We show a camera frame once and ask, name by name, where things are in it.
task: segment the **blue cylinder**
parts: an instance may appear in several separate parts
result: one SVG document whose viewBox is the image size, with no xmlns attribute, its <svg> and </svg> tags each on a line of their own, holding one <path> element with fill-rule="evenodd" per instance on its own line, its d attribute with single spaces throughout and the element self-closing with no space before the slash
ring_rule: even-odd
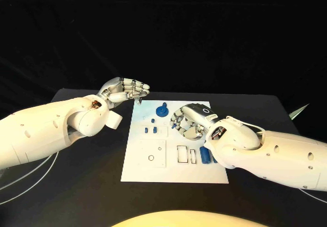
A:
<svg viewBox="0 0 327 227">
<path fill-rule="evenodd" d="M 206 147 L 200 147 L 201 163 L 208 164 L 211 162 L 210 152 Z"/>
<path fill-rule="evenodd" d="M 167 103 L 162 103 L 162 106 L 159 106 L 159 107 L 155 109 L 155 114 L 157 114 L 159 117 L 165 117 L 165 116 L 168 115 Z"/>
</svg>

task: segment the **paper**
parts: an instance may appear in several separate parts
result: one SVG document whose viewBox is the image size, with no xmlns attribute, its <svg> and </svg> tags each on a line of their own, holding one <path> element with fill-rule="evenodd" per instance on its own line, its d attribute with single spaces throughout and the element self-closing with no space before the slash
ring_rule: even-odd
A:
<svg viewBox="0 0 327 227">
<path fill-rule="evenodd" d="M 168 115 L 158 117 L 155 109 L 162 102 L 167 103 Z M 200 140 L 187 140 L 168 125 L 174 111 L 188 103 L 210 107 L 208 102 L 198 101 L 142 100 L 141 105 L 134 104 L 121 181 L 227 183 L 224 168 L 213 161 L 201 163 L 204 136 Z M 184 120 L 181 127 L 188 127 Z M 185 152 L 180 154 L 185 163 L 178 163 L 177 146 L 185 146 Z"/>
</svg>

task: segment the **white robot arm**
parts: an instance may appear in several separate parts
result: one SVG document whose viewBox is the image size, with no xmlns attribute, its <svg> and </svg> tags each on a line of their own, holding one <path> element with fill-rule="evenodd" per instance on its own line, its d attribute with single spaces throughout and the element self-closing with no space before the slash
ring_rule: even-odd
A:
<svg viewBox="0 0 327 227">
<path fill-rule="evenodd" d="M 96 95 L 73 98 L 17 111 L 0 120 L 0 169 L 38 160 L 64 149 L 103 126 L 116 129 L 122 117 L 110 110 L 122 101 L 141 97 L 149 86 L 113 78 Z"/>
<path fill-rule="evenodd" d="M 187 130 L 180 127 L 183 118 L 190 125 Z M 327 191 L 325 143 L 265 131 L 231 117 L 219 119 L 200 104 L 183 106 L 171 116 L 170 125 L 190 140 L 206 133 L 204 147 L 224 168 L 243 168 L 257 177 L 293 188 Z"/>
</svg>

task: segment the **table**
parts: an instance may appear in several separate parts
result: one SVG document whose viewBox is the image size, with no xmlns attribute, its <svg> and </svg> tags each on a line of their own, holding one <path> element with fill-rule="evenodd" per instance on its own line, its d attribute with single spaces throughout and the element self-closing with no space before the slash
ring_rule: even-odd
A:
<svg viewBox="0 0 327 227">
<path fill-rule="evenodd" d="M 53 102 L 95 94 L 93 90 L 60 89 Z M 220 117 L 233 116 L 266 130 L 298 134 L 275 96 L 151 92 L 148 100 L 208 101 Z M 0 226 L 109 226 L 161 210 L 201 210 L 227 214 L 269 226 L 305 226 L 324 221 L 324 203 L 298 189 L 226 170 L 229 184 L 121 182 L 132 101 L 113 110 L 122 115 L 116 130 L 105 127 L 59 152 L 53 168 L 37 186 L 0 206 Z M 11 167 L 5 184 L 40 163 Z M 50 162 L 2 190 L 1 201 L 36 182 Z"/>
</svg>

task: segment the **white cable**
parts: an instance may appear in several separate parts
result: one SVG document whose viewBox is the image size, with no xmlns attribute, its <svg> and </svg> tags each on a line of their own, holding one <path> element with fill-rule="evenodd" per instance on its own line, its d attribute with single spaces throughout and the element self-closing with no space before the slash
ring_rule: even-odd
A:
<svg viewBox="0 0 327 227">
<path fill-rule="evenodd" d="M 54 161 L 56 161 L 56 157 L 54 157 L 54 159 L 53 159 L 51 165 L 49 166 L 49 169 L 47 169 L 46 173 L 44 173 L 44 175 L 43 175 L 41 178 L 36 181 L 36 183 L 34 183 L 34 184 L 28 187 L 28 189 L 27 189 L 24 192 L 21 192 L 17 196 L 14 196 L 13 198 L 10 198 L 7 201 L 1 202 L 0 205 L 4 204 L 4 203 L 7 203 L 8 201 L 14 200 L 18 196 L 21 196 L 21 195 L 23 195 L 23 194 L 24 194 L 24 193 L 37 185 L 37 183 L 40 182 L 40 180 L 44 178 L 47 172 L 50 171 L 50 168 L 51 168 L 51 166 L 53 166 L 53 164 L 54 164 Z"/>
<path fill-rule="evenodd" d="M 38 164 L 38 166 L 25 174 L 23 175 L 15 181 L 13 181 L 11 183 L 8 183 L 5 186 L 0 187 L 0 191 L 8 187 L 11 184 L 14 184 L 17 181 L 20 181 L 23 178 L 25 178 L 40 167 L 41 165 L 46 163 L 46 161 L 49 160 L 49 158 L 51 157 L 51 155 L 47 157 L 47 159 Z"/>
<path fill-rule="evenodd" d="M 314 197 L 309 193 L 306 193 L 301 188 L 301 192 L 305 193 L 308 196 L 311 196 L 314 199 L 319 200 L 321 202 L 327 203 L 327 201 L 321 200 L 319 198 Z"/>
<path fill-rule="evenodd" d="M 253 125 L 253 124 L 249 124 L 249 123 L 246 123 L 246 122 L 242 122 L 239 119 L 236 119 L 236 118 L 233 118 L 233 117 L 230 117 L 230 116 L 227 116 L 226 118 L 231 118 L 234 121 L 240 122 L 242 124 L 244 124 L 244 125 L 247 125 L 247 126 L 252 126 L 252 127 L 257 128 L 260 131 L 265 131 L 265 129 L 260 128 L 259 126 L 256 126 L 256 125 Z"/>
</svg>

